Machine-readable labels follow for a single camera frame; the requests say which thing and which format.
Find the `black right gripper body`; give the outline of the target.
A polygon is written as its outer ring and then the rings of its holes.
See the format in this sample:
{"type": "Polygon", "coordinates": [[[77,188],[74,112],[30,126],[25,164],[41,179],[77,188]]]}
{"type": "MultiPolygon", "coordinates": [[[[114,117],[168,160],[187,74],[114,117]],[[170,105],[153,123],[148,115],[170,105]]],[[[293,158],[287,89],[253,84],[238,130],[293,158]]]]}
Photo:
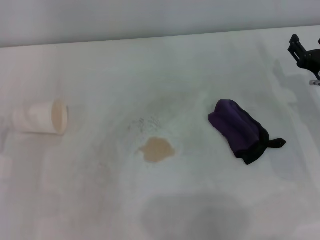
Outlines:
{"type": "Polygon", "coordinates": [[[316,78],[320,78],[320,49],[299,50],[297,66],[312,72],[316,78]]]}

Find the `purple rag with black trim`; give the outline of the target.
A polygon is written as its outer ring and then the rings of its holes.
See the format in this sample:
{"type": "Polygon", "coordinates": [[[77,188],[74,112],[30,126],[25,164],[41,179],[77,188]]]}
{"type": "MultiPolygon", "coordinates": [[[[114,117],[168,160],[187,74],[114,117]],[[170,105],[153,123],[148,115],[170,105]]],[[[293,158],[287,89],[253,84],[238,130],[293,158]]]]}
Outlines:
{"type": "Polygon", "coordinates": [[[246,165],[257,161],[266,149],[280,149],[286,144],[283,138],[270,139],[268,131],[231,99],[220,99],[208,121],[226,138],[234,156],[246,165]]]}

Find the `white paper cup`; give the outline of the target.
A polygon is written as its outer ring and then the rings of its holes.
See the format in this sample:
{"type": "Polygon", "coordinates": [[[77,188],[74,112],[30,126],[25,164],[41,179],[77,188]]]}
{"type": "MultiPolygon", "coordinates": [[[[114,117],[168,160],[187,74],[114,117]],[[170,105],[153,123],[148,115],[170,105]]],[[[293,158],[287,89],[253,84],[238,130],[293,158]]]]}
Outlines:
{"type": "Polygon", "coordinates": [[[68,107],[60,99],[17,108],[13,127],[22,133],[63,135],[68,126],[68,107]]]}

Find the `brown water stain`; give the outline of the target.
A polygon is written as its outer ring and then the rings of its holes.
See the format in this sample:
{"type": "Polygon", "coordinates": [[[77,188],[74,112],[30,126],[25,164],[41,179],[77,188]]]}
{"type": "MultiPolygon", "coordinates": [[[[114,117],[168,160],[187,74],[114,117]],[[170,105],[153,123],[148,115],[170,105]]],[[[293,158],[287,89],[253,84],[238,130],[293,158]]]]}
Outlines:
{"type": "Polygon", "coordinates": [[[138,149],[147,162],[158,163],[176,154],[175,149],[165,138],[151,137],[138,149]]]}

